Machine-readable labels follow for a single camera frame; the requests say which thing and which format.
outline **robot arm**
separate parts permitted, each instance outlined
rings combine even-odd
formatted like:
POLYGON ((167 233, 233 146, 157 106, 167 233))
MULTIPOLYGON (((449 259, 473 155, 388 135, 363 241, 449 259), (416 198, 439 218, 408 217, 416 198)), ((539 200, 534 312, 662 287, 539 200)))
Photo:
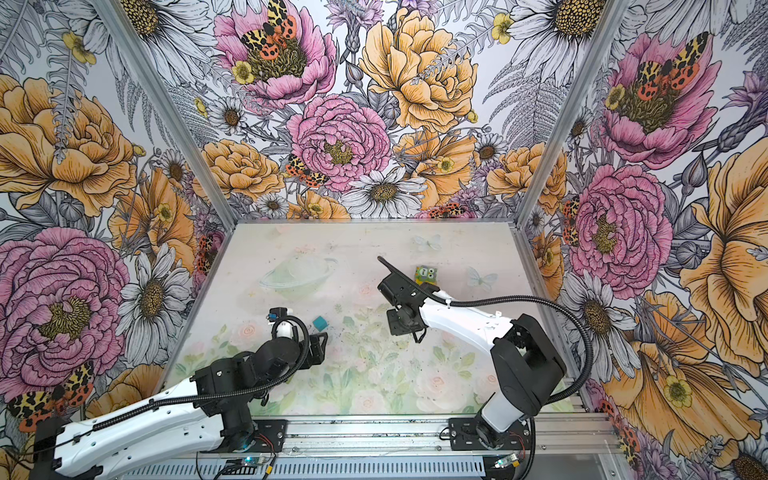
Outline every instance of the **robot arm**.
POLYGON ((437 286, 421 286, 379 258, 390 274, 379 284, 379 292, 395 308, 387 311, 392 335, 412 334, 421 342, 426 329, 451 333, 474 346, 493 360, 499 390, 478 412, 478 437, 489 448, 498 443, 518 420, 535 416, 563 379, 566 368, 535 318, 520 315, 513 320, 500 312, 486 313, 476 308, 451 306, 453 298, 437 286), (427 293, 445 304, 429 298, 427 293), (423 331, 421 337, 416 333, 423 331), (525 349, 522 355, 518 349, 525 349))
POLYGON ((67 425, 56 417, 42 422, 31 480, 114 478, 175 455, 246 451, 259 433, 248 402, 268 400, 269 389, 259 387, 325 359, 326 333, 308 336, 301 324, 305 335, 301 342, 297 331, 292 337, 277 337, 282 322, 301 322, 287 309, 272 309, 268 318, 274 322, 273 338, 254 353, 215 360, 149 399, 96 419, 67 425), (249 390, 250 394, 227 396, 249 390), (198 400, 200 396, 207 400, 198 400))

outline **metal vent grille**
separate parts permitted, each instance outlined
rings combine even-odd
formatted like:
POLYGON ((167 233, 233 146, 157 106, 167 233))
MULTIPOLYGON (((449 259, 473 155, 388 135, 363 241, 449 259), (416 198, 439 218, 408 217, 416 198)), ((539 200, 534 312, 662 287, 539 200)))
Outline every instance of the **metal vent grille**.
MULTIPOLYGON (((200 474, 213 478, 223 459, 200 459, 200 474)), ((265 466, 242 467, 222 480, 261 478, 265 466)), ((272 480, 288 478, 478 478, 485 475, 482 457, 278 458, 272 480)), ((194 460, 178 459, 148 465, 123 475, 123 480, 198 480, 194 460)))

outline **owl figurine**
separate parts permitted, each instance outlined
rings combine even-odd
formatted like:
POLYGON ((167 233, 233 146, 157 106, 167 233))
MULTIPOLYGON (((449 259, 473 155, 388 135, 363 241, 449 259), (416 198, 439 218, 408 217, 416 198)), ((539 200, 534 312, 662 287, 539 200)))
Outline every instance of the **owl figurine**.
POLYGON ((437 269, 429 265, 419 265, 416 267, 416 273, 413 276, 416 283, 421 285, 422 283, 431 283, 437 285, 437 269))

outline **small teal block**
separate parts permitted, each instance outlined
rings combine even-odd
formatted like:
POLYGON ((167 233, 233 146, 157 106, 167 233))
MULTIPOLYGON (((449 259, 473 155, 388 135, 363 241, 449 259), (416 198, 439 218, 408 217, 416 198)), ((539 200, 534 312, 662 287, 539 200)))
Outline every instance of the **small teal block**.
POLYGON ((315 326, 315 328, 319 332, 322 332, 328 326, 328 322, 326 321, 326 319, 322 318, 321 316, 318 316, 317 318, 315 318, 315 321, 312 322, 312 324, 315 326))

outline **floral tabletop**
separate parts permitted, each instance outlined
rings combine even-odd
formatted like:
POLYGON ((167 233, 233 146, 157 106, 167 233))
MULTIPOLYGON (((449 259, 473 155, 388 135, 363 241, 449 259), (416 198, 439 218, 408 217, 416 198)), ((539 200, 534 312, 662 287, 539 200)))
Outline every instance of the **floral tabletop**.
MULTIPOLYGON (((406 272, 435 267, 441 288, 459 299, 531 292, 506 223, 241 224, 168 383, 257 349, 270 336, 267 310, 287 306, 310 332, 318 316, 328 322, 326 360, 273 389, 266 407, 252 402, 254 415, 477 412, 498 388, 490 356, 438 330, 421 344, 390 336, 377 255, 406 272), (297 286, 286 288, 290 275, 297 286)), ((499 308, 538 316, 532 305, 499 308)))

